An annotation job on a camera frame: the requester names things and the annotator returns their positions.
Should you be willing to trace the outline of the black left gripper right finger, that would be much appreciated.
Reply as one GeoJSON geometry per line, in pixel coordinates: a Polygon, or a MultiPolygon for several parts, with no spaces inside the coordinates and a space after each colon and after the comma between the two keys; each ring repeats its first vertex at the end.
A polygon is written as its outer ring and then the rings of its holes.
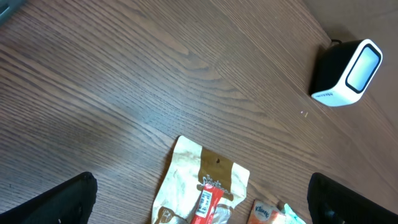
{"type": "Polygon", "coordinates": [[[314,224],[397,224],[397,214],[319,172],[311,176],[307,202],[314,224]]]}

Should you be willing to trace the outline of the small orange packet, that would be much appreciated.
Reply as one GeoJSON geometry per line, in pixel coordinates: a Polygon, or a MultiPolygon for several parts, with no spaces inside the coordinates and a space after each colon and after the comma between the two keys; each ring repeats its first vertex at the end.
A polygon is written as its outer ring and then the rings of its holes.
{"type": "Polygon", "coordinates": [[[275,206],[255,200],[247,224],[285,224],[286,216],[275,206]]]}

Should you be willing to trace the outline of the brown red snack bag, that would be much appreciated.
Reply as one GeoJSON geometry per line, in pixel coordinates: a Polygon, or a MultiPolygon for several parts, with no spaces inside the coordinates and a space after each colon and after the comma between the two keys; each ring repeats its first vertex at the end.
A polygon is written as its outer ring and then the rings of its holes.
{"type": "Polygon", "coordinates": [[[246,198],[250,172],[239,164],[179,136],[172,160],[152,206],[152,223],[190,223],[206,184],[224,192],[213,223],[228,223],[246,198]]]}

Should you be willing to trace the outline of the teal wet wipes pack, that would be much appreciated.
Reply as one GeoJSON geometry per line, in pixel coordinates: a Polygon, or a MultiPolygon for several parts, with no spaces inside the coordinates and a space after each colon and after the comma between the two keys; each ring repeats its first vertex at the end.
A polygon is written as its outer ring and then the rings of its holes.
{"type": "Polygon", "coordinates": [[[282,213],[285,215],[285,224],[306,224],[287,203],[284,204],[282,213]]]}

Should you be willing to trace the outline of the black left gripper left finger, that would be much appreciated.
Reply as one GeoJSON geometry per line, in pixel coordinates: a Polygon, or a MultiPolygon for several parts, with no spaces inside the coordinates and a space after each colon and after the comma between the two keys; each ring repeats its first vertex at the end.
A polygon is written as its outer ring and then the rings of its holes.
{"type": "Polygon", "coordinates": [[[87,224],[96,202],[97,180],[83,172],[1,214],[1,223],[87,224]]]}

